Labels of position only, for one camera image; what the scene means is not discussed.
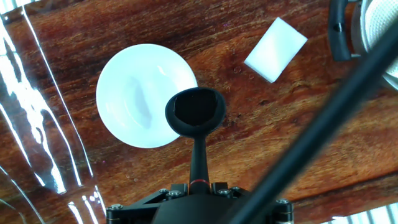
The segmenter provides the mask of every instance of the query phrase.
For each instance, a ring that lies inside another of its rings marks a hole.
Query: table surface
[[[347,8],[347,18],[353,8],[354,4]],[[226,118],[207,139],[210,180],[247,189],[276,162],[354,65],[332,60],[327,0],[36,2],[26,7],[26,14],[49,68],[20,12],[4,15],[4,24],[26,76],[61,128],[73,132],[59,109],[63,105],[49,75],[52,71],[106,205],[129,205],[172,183],[187,183],[193,145],[190,139],[178,138],[157,149],[138,149],[106,129],[96,108],[96,82],[120,50],[141,43],[168,47],[188,62],[199,86],[224,95]],[[308,42],[280,78],[268,83],[243,62],[276,17]],[[1,79],[0,85],[0,99],[10,98]],[[6,108],[7,103],[0,103]],[[397,110],[398,96],[380,90],[284,192],[295,202],[297,223],[320,223],[398,201]],[[45,201],[40,187],[24,184],[26,160],[3,116],[0,147],[0,166],[19,179],[32,201]],[[0,198],[8,196],[0,188]],[[54,210],[58,206],[65,205],[42,205]],[[63,223],[62,212],[42,216]]]

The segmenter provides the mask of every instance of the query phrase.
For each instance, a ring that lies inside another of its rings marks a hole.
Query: sponge
[[[244,63],[273,83],[306,41],[306,37],[278,17]]]

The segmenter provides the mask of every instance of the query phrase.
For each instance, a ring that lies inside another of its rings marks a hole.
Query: screw
[[[228,195],[229,193],[231,193],[231,191],[228,189],[221,189],[221,190],[217,190],[217,193],[221,194],[221,195]]]
[[[160,193],[168,193],[169,190],[167,190],[167,189],[160,189],[159,192],[160,192]]]
[[[277,202],[277,203],[288,203],[289,201],[286,200],[286,199],[284,199],[284,198],[281,198],[281,199],[279,199],[279,200],[276,200],[276,202]]]
[[[112,209],[112,210],[119,210],[122,208],[123,208],[123,205],[120,205],[120,204],[114,204],[114,205],[111,205],[110,207],[108,207],[108,209]]]
[[[182,193],[179,190],[172,190],[169,192],[169,195],[172,197],[180,196]]]

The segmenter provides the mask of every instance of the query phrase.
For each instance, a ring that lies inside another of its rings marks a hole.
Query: bowl
[[[99,76],[99,116],[128,145],[164,146],[179,137],[166,120],[167,102],[197,86],[192,69],[173,50],[155,44],[134,45],[112,57]]]

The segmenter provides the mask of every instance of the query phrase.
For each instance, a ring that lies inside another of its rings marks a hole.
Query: black bar
[[[348,0],[331,0],[329,5],[328,37],[331,56],[335,61],[351,60],[346,37],[347,4]]]
[[[189,194],[210,194],[209,172],[206,158],[206,137],[197,137],[193,143]]]
[[[271,211],[279,194],[320,152],[338,128],[353,115],[360,103],[378,87],[382,75],[397,56],[396,21],[371,52],[351,71],[351,76],[339,87],[254,192],[236,203],[219,223],[250,223],[258,215],[265,215]]]

